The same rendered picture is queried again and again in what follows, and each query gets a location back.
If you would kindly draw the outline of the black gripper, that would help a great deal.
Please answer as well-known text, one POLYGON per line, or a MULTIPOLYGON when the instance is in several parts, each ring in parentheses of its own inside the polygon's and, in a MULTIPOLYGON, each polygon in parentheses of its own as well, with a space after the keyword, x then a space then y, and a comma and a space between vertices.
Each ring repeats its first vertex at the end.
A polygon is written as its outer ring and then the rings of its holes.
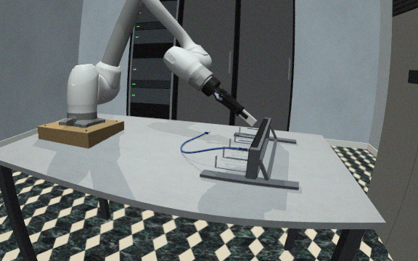
POLYGON ((202 87, 202 92, 206 96, 210 96, 213 94, 216 98, 216 101, 222 103, 225 107, 230 109, 237 116, 239 115, 242 119, 244 119, 249 125, 253 126, 257 120, 254 117, 252 117, 248 112, 246 112, 244 110, 244 107, 242 107, 228 92, 226 92, 224 89, 219 88, 220 84, 221 82, 217 78, 212 77, 202 87))

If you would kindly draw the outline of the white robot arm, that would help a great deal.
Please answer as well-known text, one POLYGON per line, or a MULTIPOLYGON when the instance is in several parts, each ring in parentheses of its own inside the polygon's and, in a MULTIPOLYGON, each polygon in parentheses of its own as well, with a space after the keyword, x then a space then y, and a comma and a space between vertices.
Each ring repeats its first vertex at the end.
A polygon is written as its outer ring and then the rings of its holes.
POLYGON ((163 61, 168 69, 198 91, 213 77, 209 54, 192 41, 159 0, 126 0, 102 61, 96 66, 76 65, 72 69, 67 82, 67 119, 59 121, 59 125, 87 128, 105 123, 105 119, 97 117, 97 105, 118 95, 119 64, 144 4, 181 45, 165 53, 163 61))

